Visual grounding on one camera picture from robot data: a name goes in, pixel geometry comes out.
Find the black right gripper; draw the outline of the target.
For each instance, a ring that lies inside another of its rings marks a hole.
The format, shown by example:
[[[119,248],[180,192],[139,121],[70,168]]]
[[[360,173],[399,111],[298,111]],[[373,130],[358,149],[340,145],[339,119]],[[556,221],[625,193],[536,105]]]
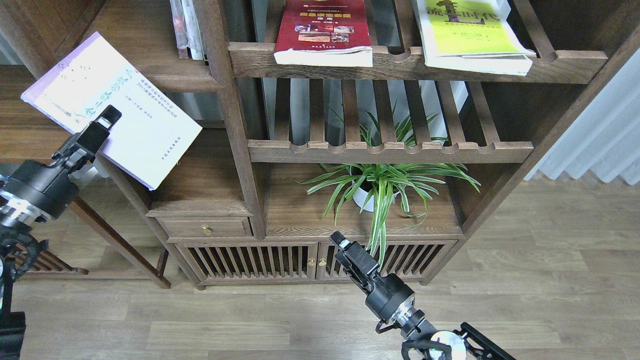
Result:
[[[330,240],[336,246],[334,257],[366,295],[368,309],[380,321],[388,323],[398,308],[414,296],[413,289],[395,273],[377,274],[377,260],[356,241],[346,239],[339,231],[330,235]]]

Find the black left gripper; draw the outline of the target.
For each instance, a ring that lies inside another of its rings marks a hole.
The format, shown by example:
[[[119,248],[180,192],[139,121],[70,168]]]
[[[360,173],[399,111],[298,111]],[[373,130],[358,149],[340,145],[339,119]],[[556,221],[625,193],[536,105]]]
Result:
[[[52,165],[25,160],[4,183],[4,199],[18,209],[18,202],[39,210],[32,218],[58,219],[76,198],[79,187],[73,181],[91,181],[101,177],[101,162],[96,153],[109,136],[109,130],[122,113],[108,105],[81,132],[70,136],[52,155]],[[63,166],[82,166],[70,173]]]

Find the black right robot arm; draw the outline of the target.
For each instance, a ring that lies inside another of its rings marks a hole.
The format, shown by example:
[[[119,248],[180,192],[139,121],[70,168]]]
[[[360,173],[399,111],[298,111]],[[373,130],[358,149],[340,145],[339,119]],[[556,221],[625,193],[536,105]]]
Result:
[[[356,241],[335,231],[330,240],[337,246],[334,257],[342,264],[359,289],[366,295],[365,304],[379,319],[375,332],[400,329],[405,341],[401,355],[409,360],[414,349],[424,360],[465,360],[470,354],[478,360],[512,360],[514,357],[467,322],[460,330],[436,329],[422,310],[414,307],[415,293],[395,273],[382,276],[379,264]]]

